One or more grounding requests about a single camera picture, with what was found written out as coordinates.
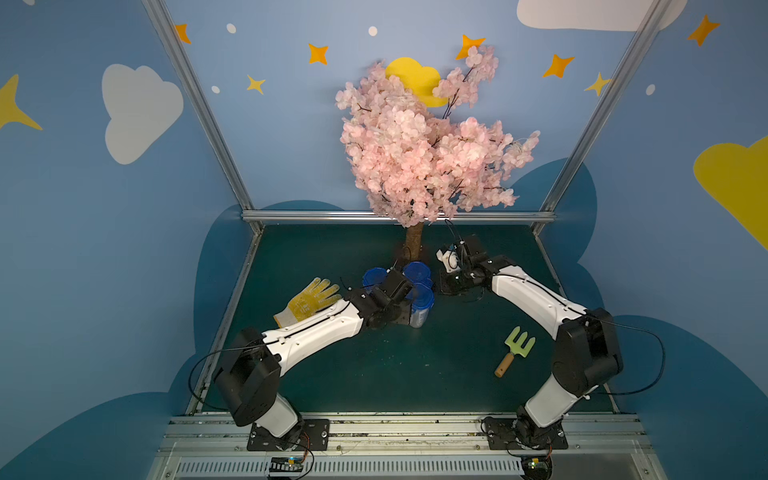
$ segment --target pink blossom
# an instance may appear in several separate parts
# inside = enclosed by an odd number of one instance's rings
[[[497,121],[490,128],[468,118],[451,124],[448,116],[460,104],[478,100],[478,84],[493,79],[498,59],[493,47],[470,48],[470,71],[451,71],[433,90],[448,98],[444,118],[432,112],[383,64],[369,69],[355,88],[347,83],[336,105],[350,110],[341,141],[346,146],[355,185],[368,193],[377,215],[396,218],[404,227],[447,217],[459,208],[512,205],[517,197],[501,182],[511,170],[533,160],[539,132],[515,142]]]

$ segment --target wooden handle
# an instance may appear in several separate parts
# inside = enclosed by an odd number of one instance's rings
[[[507,356],[504,357],[501,363],[498,364],[498,368],[494,372],[498,378],[501,378],[504,376],[504,372],[507,371],[509,366],[512,364],[512,360],[515,359],[514,353],[507,353]]]

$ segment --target tree trunk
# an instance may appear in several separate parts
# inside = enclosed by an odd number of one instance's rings
[[[406,244],[402,248],[402,253],[409,262],[415,262],[422,253],[422,230],[424,222],[406,229]]]

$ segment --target dark green floor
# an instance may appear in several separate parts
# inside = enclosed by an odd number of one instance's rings
[[[488,254],[504,254],[556,290],[538,246],[525,226],[459,226],[477,234]],[[388,267],[400,226],[268,226],[237,307],[226,346],[242,328],[275,329],[272,315],[315,276],[360,286],[374,266]],[[437,278],[434,252],[452,241],[448,228],[428,226],[423,246]],[[549,377],[554,342],[507,300],[479,289],[467,296],[437,296],[421,329],[390,325],[344,339],[293,367],[280,393],[303,412],[513,412]],[[504,340],[515,326],[536,337],[527,358],[518,357],[506,375],[494,370],[508,352]],[[212,388],[207,401],[223,405]],[[580,401],[575,411],[610,412],[607,396]]]

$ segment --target stack of blue cups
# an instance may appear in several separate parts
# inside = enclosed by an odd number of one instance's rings
[[[362,284],[370,293],[374,285],[379,285],[386,278],[386,269],[376,266],[362,276]],[[413,289],[406,296],[413,300],[411,303],[411,320],[409,325],[419,328],[424,325],[429,310],[435,304],[435,294],[432,292],[432,271],[422,262],[411,262],[402,269],[402,274],[413,283]]]
[[[435,294],[432,292],[432,271],[422,262],[411,262],[402,269],[402,274],[413,283],[413,290],[406,297],[413,298],[409,325],[419,328],[424,325],[429,310],[435,304]]]

